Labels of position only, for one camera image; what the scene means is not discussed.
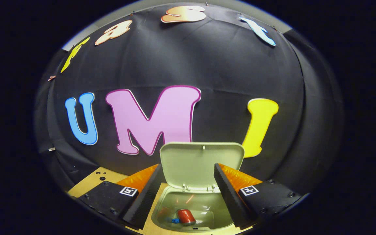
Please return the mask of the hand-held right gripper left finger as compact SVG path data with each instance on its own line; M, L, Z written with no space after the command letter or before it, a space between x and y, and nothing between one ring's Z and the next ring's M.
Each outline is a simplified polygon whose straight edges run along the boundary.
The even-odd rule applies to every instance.
M161 186L161 164L155 164L123 180L103 180L77 198L77 202L106 221L135 230L143 229Z

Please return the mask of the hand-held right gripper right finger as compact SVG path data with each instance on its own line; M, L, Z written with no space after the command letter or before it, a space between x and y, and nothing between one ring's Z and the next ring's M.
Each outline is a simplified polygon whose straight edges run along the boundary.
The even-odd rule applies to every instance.
M277 180L258 180L224 164L214 165L214 178L234 226L240 229L262 227L303 200Z

